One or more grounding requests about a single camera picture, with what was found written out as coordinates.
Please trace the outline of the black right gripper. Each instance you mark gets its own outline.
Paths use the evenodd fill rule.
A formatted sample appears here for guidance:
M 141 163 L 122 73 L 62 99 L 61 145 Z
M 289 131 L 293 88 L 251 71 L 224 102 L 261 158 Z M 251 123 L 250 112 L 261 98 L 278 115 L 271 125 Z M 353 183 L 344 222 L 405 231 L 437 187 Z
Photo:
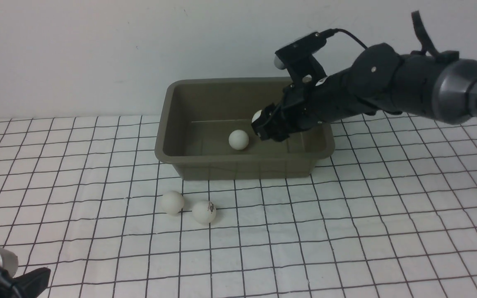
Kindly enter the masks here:
M 346 77 L 328 76 L 317 83 L 284 88 L 282 100 L 269 104 L 252 129 L 260 140 L 282 142 L 291 134 L 371 113 L 371 104 L 349 93 Z

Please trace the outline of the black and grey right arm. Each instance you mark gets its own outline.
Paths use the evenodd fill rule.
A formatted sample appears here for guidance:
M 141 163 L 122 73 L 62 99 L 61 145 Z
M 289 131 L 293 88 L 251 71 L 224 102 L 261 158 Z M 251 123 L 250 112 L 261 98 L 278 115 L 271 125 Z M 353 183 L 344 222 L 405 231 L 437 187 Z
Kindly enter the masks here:
M 377 111 L 449 125 L 477 118 L 477 61 L 441 62 L 400 55 L 386 43 L 373 45 L 350 68 L 286 88 L 278 104 L 255 113 L 251 126 L 261 140 L 282 142 L 294 133 Z

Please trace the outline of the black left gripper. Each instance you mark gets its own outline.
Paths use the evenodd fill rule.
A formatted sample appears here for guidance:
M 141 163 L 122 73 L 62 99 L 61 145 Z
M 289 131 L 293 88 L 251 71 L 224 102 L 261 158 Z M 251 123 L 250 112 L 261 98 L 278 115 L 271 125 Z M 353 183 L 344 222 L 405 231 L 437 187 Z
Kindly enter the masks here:
M 51 269 L 38 268 L 18 277 L 5 277 L 6 284 L 0 290 L 0 298 L 17 298 L 15 289 L 19 289 L 21 298 L 38 298 L 47 290 Z

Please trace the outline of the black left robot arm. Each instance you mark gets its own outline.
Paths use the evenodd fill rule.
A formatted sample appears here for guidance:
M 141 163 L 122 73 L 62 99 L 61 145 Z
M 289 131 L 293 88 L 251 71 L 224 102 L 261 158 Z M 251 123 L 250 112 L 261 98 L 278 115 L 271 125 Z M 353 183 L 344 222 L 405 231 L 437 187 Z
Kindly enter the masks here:
M 17 276 L 19 261 L 15 253 L 0 247 L 0 298 L 37 298 L 49 283 L 51 270 L 38 268 Z

